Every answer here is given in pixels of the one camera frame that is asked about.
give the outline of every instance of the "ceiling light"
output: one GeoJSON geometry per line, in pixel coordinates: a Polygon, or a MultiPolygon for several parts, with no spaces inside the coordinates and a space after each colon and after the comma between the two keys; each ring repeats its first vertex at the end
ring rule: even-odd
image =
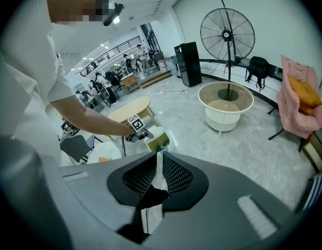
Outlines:
{"type": "Polygon", "coordinates": [[[119,23],[119,22],[120,22],[119,16],[118,16],[118,17],[116,17],[116,18],[113,20],[113,23],[114,23],[114,24],[117,24],[117,23],[119,23]]]}

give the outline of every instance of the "pink cloth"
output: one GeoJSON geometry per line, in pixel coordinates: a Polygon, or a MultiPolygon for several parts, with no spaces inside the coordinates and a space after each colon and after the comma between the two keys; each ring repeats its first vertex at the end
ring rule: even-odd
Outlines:
{"type": "Polygon", "coordinates": [[[312,132],[322,128],[322,106],[317,106],[313,110],[313,116],[300,113],[298,111],[300,99],[292,90],[288,75],[298,81],[308,82],[320,96],[316,72],[314,68],[298,64],[282,55],[281,61],[283,68],[282,88],[276,98],[282,126],[286,131],[306,139],[312,132]]]}

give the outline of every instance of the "black mesh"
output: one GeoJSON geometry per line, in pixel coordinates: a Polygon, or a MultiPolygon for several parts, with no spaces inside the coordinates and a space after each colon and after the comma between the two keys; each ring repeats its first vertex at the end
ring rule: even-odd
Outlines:
{"type": "Polygon", "coordinates": [[[156,175],[155,162],[145,161],[123,175],[123,182],[132,191],[136,192],[140,198],[148,190],[156,175]]]}
{"type": "Polygon", "coordinates": [[[169,197],[187,189],[193,181],[191,172],[165,156],[163,156],[163,176],[168,184],[169,197]]]}

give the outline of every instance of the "round table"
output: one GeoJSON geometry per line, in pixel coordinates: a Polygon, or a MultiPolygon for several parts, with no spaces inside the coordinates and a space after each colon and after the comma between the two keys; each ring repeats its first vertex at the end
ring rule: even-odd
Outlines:
{"type": "Polygon", "coordinates": [[[205,119],[210,127],[221,132],[231,131],[240,115],[249,110],[254,99],[244,86],[233,82],[214,82],[202,87],[198,93],[205,106],[205,119]]]}

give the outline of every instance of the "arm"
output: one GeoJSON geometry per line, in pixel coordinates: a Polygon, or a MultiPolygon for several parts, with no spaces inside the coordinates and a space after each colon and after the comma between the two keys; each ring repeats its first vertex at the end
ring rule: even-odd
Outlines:
{"type": "Polygon", "coordinates": [[[94,134],[127,137],[135,134],[131,127],[85,108],[75,96],[54,101],[51,104],[65,119],[81,130],[94,134]]]}

